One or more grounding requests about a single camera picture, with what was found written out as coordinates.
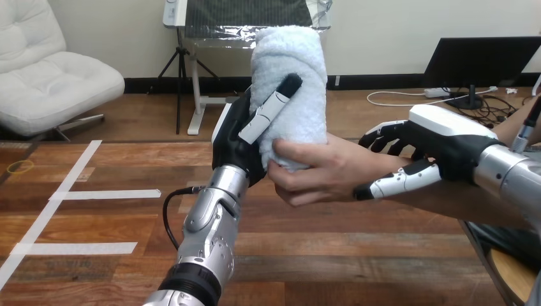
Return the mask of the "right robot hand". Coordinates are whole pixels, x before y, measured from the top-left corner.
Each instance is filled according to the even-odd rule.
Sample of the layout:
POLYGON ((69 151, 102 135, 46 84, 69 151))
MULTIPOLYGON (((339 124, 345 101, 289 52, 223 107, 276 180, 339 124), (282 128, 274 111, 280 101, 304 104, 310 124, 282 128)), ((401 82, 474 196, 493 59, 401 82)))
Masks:
POLYGON ((370 129, 359 145, 396 156, 410 145, 413 163, 394 173, 361 184, 353 190, 356 200, 387 198, 430 186, 441 180, 474 183, 474 169, 485 149, 501 145, 485 126, 434 105, 415 105, 406 120, 382 122, 370 129))

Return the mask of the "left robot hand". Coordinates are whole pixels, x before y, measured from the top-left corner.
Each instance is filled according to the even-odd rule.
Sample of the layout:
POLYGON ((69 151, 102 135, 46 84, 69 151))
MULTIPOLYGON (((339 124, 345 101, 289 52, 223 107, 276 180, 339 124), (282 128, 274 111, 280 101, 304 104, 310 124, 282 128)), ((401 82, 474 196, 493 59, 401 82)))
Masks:
POLYGON ((262 164, 257 139, 269 128, 302 83, 298 74, 288 74, 253 112, 250 110, 250 87, 234 101, 213 140, 212 168, 235 166, 246 173, 250 187, 263 179, 267 172, 262 164))

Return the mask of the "person's hand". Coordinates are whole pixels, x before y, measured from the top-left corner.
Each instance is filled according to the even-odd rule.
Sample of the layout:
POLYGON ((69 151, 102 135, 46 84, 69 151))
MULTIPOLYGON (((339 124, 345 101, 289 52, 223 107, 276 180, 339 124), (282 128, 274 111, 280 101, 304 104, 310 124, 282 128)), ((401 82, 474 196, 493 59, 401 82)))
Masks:
POLYGON ((290 172, 269 161, 267 174, 277 195, 298 207, 313 203, 353 201, 353 190, 411 163, 405 157, 370 151, 332 134, 326 144, 274 140, 279 157, 306 164, 308 169, 290 172))

